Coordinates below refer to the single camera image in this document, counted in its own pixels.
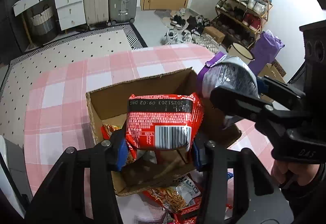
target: barcode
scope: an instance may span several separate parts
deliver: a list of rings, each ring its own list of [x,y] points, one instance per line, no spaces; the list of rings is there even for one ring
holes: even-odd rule
[[[188,205],[186,205],[184,208],[193,206],[194,204],[196,204],[195,201],[193,199],[191,199],[190,202],[188,203]]]
[[[186,125],[156,125],[155,147],[159,149],[176,149],[190,142],[191,127]]]

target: cardboard box on floor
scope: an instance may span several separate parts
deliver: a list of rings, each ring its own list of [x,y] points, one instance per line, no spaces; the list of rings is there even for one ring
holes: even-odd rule
[[[205,27],[203,33],[208,34],[211,37],[215,38],[215,41],[217,43],[222,43],[223,39],[225,38],[225,34],[223,34],[221,31],[217,30],[213,26]]]
[[[87,92],[86,100],[91,120],[94,143],[103,140],[103,123],[123,125],[127,116],[128,98],[131,94],[185,94],[196,90],[197,75],[191,69],[180,70],[159,76],[122,82],[116,85]],[[235,125],[222,130],[224,114],[214,109],[208,99],[203,100],[204,118],[200,129],[218,144],[230,146],[241,135]],[[112,171],[112,180],[118,196],[135,194],[149,188],[168,185],[172,180],[194,169],[185,163],[178,151],[162,151],[166,162],[154,164],[142,158],[123,167],[121,172]]]
[[[265,65],[265,67],[261,70],[261,72],[258,74],[258,77],[264,77],[264,76],[268,76],[273,80],[277,80],[282,83],[285,83],[281,74],[278,72],[278,70],[272,64],[267,63]],[[271,103],[274,102],[273,99],[271,99],[270,97],[268,97],[266,95],[261,96],[261,99],[271,102]]]

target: red shoe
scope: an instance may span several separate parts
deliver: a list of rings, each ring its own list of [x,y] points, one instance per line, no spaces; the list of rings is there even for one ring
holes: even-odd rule
[[[261,26],[261,21],[260,19],[257,17],[257,16],[252,16],[252,23],[251,25],[249,26],[249,28],[252,30],[252,31],[258,31],[260,29],[260,26]]]
[[[244,24],[244,25],[246,25],[246,26],[250,26],[251,25],[251,23],[253,22],[253,15],[252,14],[250,14],[250,13],[246,13],[246,15],[244,16],[244,18],[243,18],[243,21],[242,21],[242,23]]]

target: table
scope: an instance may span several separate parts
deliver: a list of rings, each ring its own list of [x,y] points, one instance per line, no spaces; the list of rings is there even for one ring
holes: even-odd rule
[[[84,149],[93,146],[85,97],[87,91],[189,67],[198,73],[213,56],[204,47],[180,44],[114,53],[40,74],[29,93],[24,126],[25,163],[33,194],[67,147]],[[244,120],[239,126],[245,133],[231,147],[256,149],[258,157],[264,153],[264,160],[270,164],[269,143],[265,137],[260,135],[264,143],[254,139],[251,144],[247,131],[250,130],[248,133],[251,135],[253,123]],[[89,171],[87,174],[85,205],[87,215],[91,215]],[[150,204],[138,194],[117,197],[117,200],[125,223],[131,223],[128,219],[131,216],[143,221],[162,217],[160,207]]]

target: human hand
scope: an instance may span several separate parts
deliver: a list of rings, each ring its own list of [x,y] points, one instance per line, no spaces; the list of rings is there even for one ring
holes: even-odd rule
[[[310,183],[316,176],[319,169],[319,164],[303,164],[294,162],[274,161],[271,176],[273,176],[278,183],[284,183],[286,180],[286,172],[290,170],[298,175],[297,182],[300,186],[305,186]]]

